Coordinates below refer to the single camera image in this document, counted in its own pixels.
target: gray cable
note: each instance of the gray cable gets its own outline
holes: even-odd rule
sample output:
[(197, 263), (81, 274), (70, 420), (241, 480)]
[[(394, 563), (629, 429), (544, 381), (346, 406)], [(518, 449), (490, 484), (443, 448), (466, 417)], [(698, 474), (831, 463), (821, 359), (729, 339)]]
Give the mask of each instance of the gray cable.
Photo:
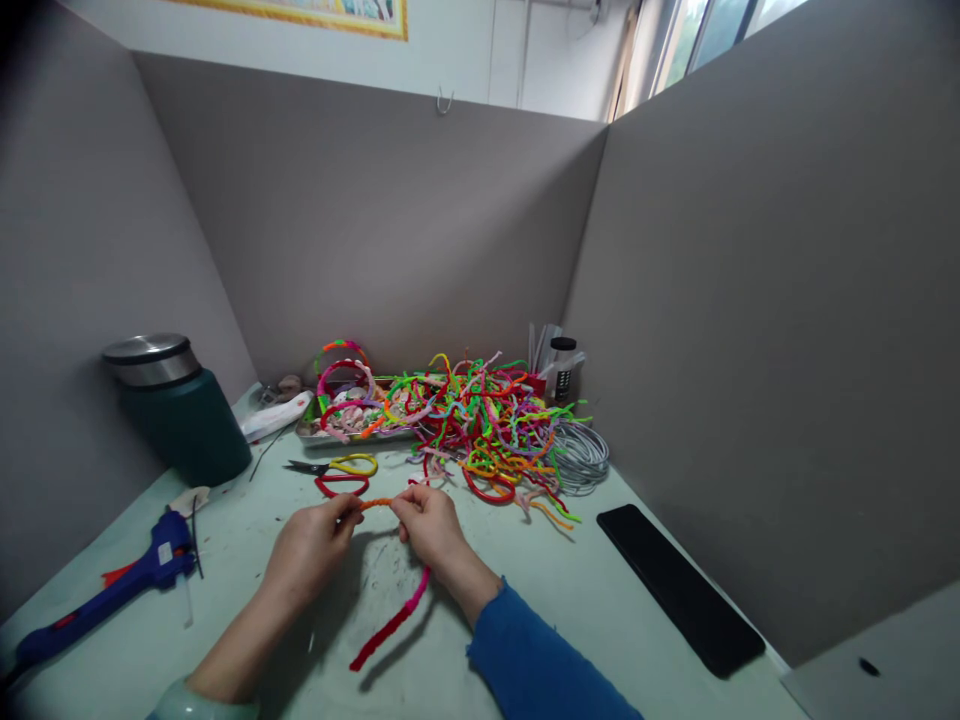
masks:
[(589, 495), (610, 471), (610, 448), (592, 428), (582, 423), (561, 420), (557, 424), (554, 446), (556, 467), (567, 495)]

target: yellow scissors handle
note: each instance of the yellow scissors handle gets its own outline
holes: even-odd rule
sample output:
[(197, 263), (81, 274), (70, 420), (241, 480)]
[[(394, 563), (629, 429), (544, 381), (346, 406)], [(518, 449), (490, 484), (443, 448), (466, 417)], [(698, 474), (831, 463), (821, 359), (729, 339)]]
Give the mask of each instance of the yellow scissors handle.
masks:
[[(350, 465), (344, 465), (350, 461), (362, 460), (364, 462), (370, 463), (371, 467), (364, 470), (362, 468), (355, 468)], [(335, 470), (339, 470), (342, 473), (347, 475), (362, 475), (363, 477), (370, 477), (376, 475), (377, 470), (380, 469), (380, 466), (377, 465), (377, 459), (373, 455), (367, 455), (366, 453), (354, 453), (352, 455), (345, 455), (342, 458), (334, 458), (330, 461), (330, 467)]]

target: framed picture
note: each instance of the framed picture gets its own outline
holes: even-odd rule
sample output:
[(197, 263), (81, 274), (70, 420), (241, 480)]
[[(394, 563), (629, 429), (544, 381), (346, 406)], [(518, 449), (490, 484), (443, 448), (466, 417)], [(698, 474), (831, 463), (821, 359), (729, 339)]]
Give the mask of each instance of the framed picture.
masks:
[(166, 0), (407, 41), (407, 0)]

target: left hand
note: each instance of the left hand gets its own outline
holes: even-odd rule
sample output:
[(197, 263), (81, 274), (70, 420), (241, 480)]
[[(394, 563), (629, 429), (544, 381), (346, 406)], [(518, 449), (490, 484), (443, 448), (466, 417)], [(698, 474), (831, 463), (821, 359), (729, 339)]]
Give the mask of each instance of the left hand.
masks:
[(360, 498), (345, 493), (291, 515), (277, 536), (259, 593), (297, 611), (313, 602), (343, 562), (354, 528), (363, 522), (361, 504)]

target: scissors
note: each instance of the scissors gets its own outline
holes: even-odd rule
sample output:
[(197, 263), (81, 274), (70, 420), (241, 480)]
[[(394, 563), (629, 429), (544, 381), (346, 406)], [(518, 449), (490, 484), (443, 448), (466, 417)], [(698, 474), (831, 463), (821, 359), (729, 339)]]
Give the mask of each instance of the scissors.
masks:
[[(370, 467), (355, 468), (343, 464), (357, 460), (369, 463)], [(377, 459), (373, 457), (373, 455), (367, 455), (366, 453), (354, 453), (352, 455), (345, 455), (342, 458), (334, 458), (326, 465), (311, 465), (310, 463), (300, 462), (299, 460), (288, 460), (287, 462), (289, 464), (284, 466), (286, 470), (293, 470), (294, 472), (303, 473), (304, 475), (316, 475), (314, 483), (316, 483), (317, 489), (329, 498), (336, 497), (337, 493), (327, 487), (326, 484), (328, 482), (342, 482), (345, 480), (362, 482), (363, 485), (353, 491), (354, 495), (360, 496), (370, 487), (370, 478), (380, 469), (379, 465), (377, 465)], [(340, 470), (345, 474), (325, 477), (330, 468)]]

